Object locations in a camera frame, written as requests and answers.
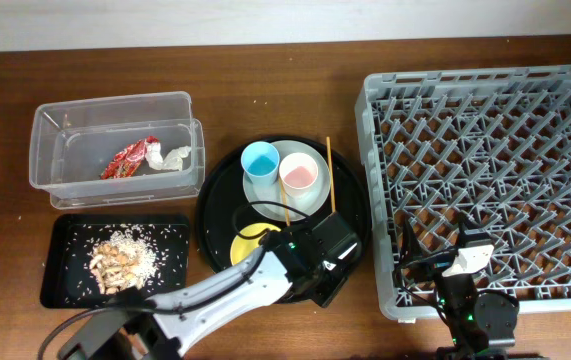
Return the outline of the red strawberry cake wrapper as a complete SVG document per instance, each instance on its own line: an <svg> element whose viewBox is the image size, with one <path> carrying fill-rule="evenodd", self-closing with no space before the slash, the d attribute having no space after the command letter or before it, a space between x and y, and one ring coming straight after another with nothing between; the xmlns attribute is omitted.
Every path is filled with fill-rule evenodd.
<svg viewBox="0 0 571 360"><path fill-rule="evenodd" d="M128 145L114 156L101 173L100 178L106 180L131 177L144 160L148 146L158 143L159 140L156 137L148 136Z"/></svg>

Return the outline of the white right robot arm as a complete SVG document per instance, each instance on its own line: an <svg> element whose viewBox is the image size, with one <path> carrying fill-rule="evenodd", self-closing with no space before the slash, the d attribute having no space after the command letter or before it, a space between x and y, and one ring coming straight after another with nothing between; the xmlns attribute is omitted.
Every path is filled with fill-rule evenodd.
<svg viewBox="0 0 571 360"><path fill-rule="evenodd" d="M417 300L421 297L410 289L412 285L434 285L436 299L427 304L448 327L453 342L452 347L437 350L439 359L505 359L506 349L515 345L520 303L501 291L476 287L473 275L489 265L494 243L464 217L458 226L454 245L429 253L405 221L393 276Z"/></svg>

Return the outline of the yellow bowl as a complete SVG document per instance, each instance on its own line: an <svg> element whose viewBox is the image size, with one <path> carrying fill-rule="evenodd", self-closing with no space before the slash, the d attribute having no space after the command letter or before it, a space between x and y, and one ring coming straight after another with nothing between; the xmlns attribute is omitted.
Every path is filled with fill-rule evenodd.
<svg viewBox="0 0 571 360"><path fill-rule="evenodd" d="M280 231L276 225L269 223L254 223L246 226L241 233L246 236L253 236L263 230ZM239 236L235 236L230 248L230 261L232 265L236 265L245 259L254 249L259 246L259 239L246 240Z"/></svg>

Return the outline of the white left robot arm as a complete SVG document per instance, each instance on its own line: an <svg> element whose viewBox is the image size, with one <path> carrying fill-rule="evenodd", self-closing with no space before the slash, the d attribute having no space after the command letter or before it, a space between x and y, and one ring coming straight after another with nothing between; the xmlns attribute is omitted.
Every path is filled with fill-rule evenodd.
<svg viewBox="0 0 571 360"><path fill-rule="evenodd" d="M254 309L290 296L327 307L362 253L358 234L333 212L318 224L253 235L258 246L236 265L185 289L142 298L126 291L64 321L45 345L83 320L59 359L181 359L196 343Z"/></svg>

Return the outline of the white tissue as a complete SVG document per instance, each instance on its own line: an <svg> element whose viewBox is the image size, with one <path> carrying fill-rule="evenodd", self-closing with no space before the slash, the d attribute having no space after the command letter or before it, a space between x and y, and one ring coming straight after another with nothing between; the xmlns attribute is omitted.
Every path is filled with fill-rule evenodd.
<svg viewBox="0 0 571 360"><path fill-rule="evenodd" d="M146 146L145 159L149 167L157 171L182 171L184 160L190 155L191 147L182 146L171 150L165 156L161 154L161 144L153 142Z"/></svg>

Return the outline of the light blue plastic cup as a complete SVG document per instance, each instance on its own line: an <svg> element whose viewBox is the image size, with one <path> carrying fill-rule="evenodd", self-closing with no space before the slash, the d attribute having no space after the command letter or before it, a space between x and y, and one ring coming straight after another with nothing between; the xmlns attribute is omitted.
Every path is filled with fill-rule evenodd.
<svg viewBox="0 0 571 360"><path fill-rule="evenodd" d="M276 147L264 141L250 143L241 154L241 166L257 186L270 186L276 181L279 163L280 154Z"/></svg>

